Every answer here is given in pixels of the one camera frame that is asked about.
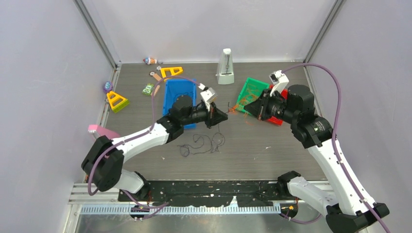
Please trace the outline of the blue plastic bin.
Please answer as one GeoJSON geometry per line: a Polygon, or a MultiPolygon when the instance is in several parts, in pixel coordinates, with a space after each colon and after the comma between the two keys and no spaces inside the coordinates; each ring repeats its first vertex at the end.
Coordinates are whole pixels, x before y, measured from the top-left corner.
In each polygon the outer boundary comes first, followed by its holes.
{"type": "Polygon", "coordinates": [[[186,79],[169,79],[165,84],[164,101],[162,115],[166,115],[169,109],[182,95],[190,96],[192,107],[196,106],[197,85],[186,79]]]}

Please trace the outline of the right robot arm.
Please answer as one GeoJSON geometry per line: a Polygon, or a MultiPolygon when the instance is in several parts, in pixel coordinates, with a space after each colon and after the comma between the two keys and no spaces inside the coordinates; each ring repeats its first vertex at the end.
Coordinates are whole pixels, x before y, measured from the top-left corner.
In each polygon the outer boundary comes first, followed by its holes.
{"type": "Polygon", "coordinates": [[[325,217],[334,233],[359,232],[389,214],[387,205],[376,202],[354,175],[332,126],[315,113],[314,95],[307,86],[290,86],[286,98],[265,89],[244,109],[260,120],[276,117],[289,123],[293,136],[319,164],[334,192],[329,194],[290,171],[277,179],[281,198],[305,201],[325,217]]]}

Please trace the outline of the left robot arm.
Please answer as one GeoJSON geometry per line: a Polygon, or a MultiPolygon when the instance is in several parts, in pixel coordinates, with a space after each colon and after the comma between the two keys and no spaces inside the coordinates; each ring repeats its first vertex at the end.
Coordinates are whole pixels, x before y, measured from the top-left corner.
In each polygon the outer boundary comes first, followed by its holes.
{"type": "Polygon", "coordinates": [[[203,122],[208,128],[226,121],[228,115],[216,104],[201,101],[192,104],[192,98],[183,95],[177,98],[168,112],[150,127],[128,136],[110,139],[102,135],[96,139],[81,168],[88,175],[88,192],[94,184],[97,191],[111,188],[125,190],[138,201],[149,195],[147,182],[138,172],[123,168],[132,157],[156,146],[167,144],[184,132],[184,126],[203,122]]]}

